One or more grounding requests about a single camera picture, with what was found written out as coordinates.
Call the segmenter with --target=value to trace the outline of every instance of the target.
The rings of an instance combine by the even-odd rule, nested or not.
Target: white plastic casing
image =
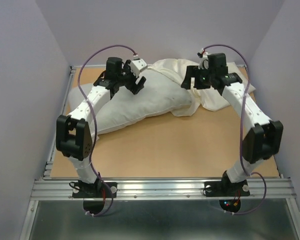
[[[234,108],[236,113],[241,117],[243,96],[245,92],[245,86],[240,82],[232,83],[230,86],[226,86],[223,89],[222,96],[227,100],[230,105]],[[243,125],[248,132],[256,124],[266,125],[269,124],[271,119],[265,115],[255,101],[249,94],[246,95],[245,108],[244,108],[244,120]],[[243,159],[243,165],[247,173],[250,175],[251,172],[260,164],[264,162],[263,159],[258,160],[254,164],[250,164],[248,161]],[[244,172],[240,159],[237,160],[234,166],[226,171],[230,181],[232,183],[238,183],[247,179],[247,175]]]
[[[97,114],[100,109],[110,101],[110,91],[103,86],[93,86],[87,98],[92,105],[94,113]],[[77,120],[84,119],[88,122],[89,126],[93,121],[93,117],[86,100],[83,100],[75,110],[68,114],[68,116]]]
[[[79,180],[87,184],[95,183],[97,175],[92,170],[92,165],[89,162],[89,156],[84,158],[82,161],[79,161],[74,157],[69,157],[68,159],[72,162]]]
[[[227,100],[234,108],[236,113],[241,117],[242,103],[245,92],[245,86],[240,82],[232,83],[230,86],[225,86],[222,92],[222,97]],[[253,128],[256,124],[266,125],[270,123],[270,118],[260,110],[255,101],[249,94],[246,95],[244,121],[246,132]]]
[[[247,171],[247,173],[250,175],[253,172],[253,170],[256,169],[256,167],[258,167],[259,165],[263,164],[264,161],[265,160],[260,159],[256,161],[254,164],[250,164],[250,162],[243,159],[243,166]],[[229,177],[230,182],[232,183],[239,183],[247,179],[247,175],[241,166],[240,159],[235,162],[233,167],[229,168],[226,171],[226,174]]]
[[[97,114],[100,109],[110,101],[110,91],[103,86],[93,86],[87,97],[92,105],[94,113]],[[93,121],[91,110],[86,100],[82,101],[75,110],[68,114],[68,116],[77,120],[85,119],[89,126]],[[97,176],[92,169],[93,166],[89,162],[89,156],[82,161],[79,161],[74,157],[69,157],[69,160],[72,162],[79,180],[88,184],[92,184],[96,181]]]
[[[132,60],[130,62],[130,68],[136,77],[139,77],[140,73],[147,69],[148,65],[143,59]]]

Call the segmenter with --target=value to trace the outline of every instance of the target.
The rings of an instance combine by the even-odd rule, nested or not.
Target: metal floor panel
[[[259,199],[242,200],[241,211]],[[86,216],[81,201],[40,201],[31,240],[293,240],[285,199],[267,199],[255,212],[232,216],[216,200],[116,201],[108,216]]]

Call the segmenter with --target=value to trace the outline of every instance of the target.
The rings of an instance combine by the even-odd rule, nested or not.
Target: aluminum frame
[[[68,86],[64,96],[61,114],[64,113],[68,95],[74,81],[77,68],[81,66],[72,66]],[[105,65],[91,65],[93,67],[105,67]],[[20,240],[28,240],[31,236],[31,230],[35,221],[36,211],[39,201],[82,201],[82,199],[72,198],[72,188],[69,186],[69,179],[52,180],[50,173],[56,154],[56,141],[54,140],[47,159],[43,180],[34,182],[33,190]],[[296,202],[296,193],[293,184],[289,178],[266,177],[267,199],[286,199],[292,223],[300,239],[300,211]],[[219,181],[220,178],[143,178],[143,179],[114,179],[107,178],[105,181],[118,183],[117,198],[115,201],[157,201],[157,200],[211,200],[224,199],[223,197],[206,197],[203,195],[203,188],[207,181]],[[250,178],[248,180],[251,196],[242,197],[242,199],[261,199],[264,194],[264,184],[259,178]]]
[[[224,197],[206,197],[203,195],[205,182],[220,181],[220,178],[167,178],[167,179],[106,179],[117,182],[115,201],[149,201],[149,200],[221,200]],[[35,181],[31,201],[82,201],[72,198],[69,180]],[[287,178],[267,178],[267,199],[295,198],[296,193],[292,182]],[[260,178],[248,180],[250,196],[242,199],[262,199],[264,183]]]

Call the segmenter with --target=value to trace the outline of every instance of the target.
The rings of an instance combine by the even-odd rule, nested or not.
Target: metal base plate
[[[246,189],[247,191],[244,191],[241,186],[248,186],[248,182],[245,180],[240,183],[238,186],[233,186],[232,188],[228,188],[227,191],[224,191],[222,188],[222,182],[221,181],[206,181],[204,183],[204,190],[203,194],[206,197],[235,197],[235,195],[238,195],[238,191],[240,191],[241,197],[248,197],[250,196],[249,189]]]
[[[94,193],[86,193],[85,191],[78,191],[78,192],[75,192],[73,191],[72,192],[72,197],[74,199],[88,199],[88,198],[91,198],[91,199],[102,199],[103,198],[103,195],[102,195],[102,190],[104,189],[104,192],[105,192],[105,197],[106,198],[111,198],[111,196],[113,196],[113,198],[116,198],[117,197],[117,187],[118,187],[118,183],[116,182],[106,182],[106,184],[110,187],[112,191],[112,195],[111,195],[111,192],[109,191],[109,189],[107,187],[105,187],[104,184],[101,185],[101,189],[99,192],[94,192]],[[77,182],[74,183],[74,187],[79,187],[79,184]]]

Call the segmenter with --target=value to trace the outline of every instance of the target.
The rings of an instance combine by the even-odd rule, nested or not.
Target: white cloth
[[[156,61],[153,65],[149,67],[158,73],[161,73],[167,76],[169,79],[181,85],[183,82],[187,66],[189,65],[198,65],[198,63],[186,60],[186,59],[162,59]],[[242,79],[243,84],[246,86],[248,80],[241,73],[239,68],[236,66],[234,62],[228,62],[228,71],[229,73],[237,73],[239,77]],[[193,88],[194,81],[191,81],[191,89],[188,92],[191,94],[192,104],[189,108],[177,109],[172,112],[173,115],[180,116],[191,116],[196,112],[200,104],[210,111],[217,111],[222,108],[229,106],[230,104],[219,94],[219,92],[212,87],[209,89],[197,90]],[[255,90],[255,87],[250,85],[248,92],[251,93]]]
[[[188,109],[192,105],[192,97],[188,91],[165,75],[146,69],[140,74],[141,76],[144,76],[146,81],[144,88],[137,95],[121,87],[112,100],[96,114],[98,134],[122,129],[147,117],[174,113],[183,108]],[[87,95],[92,86],[90,83],[81,87]],[[68,102],[71,110],[74,110],[83,100],[84,97],[78,87],[70,91]],[[90,131],[91,133],[95,131],[93,123],[90,125]]]

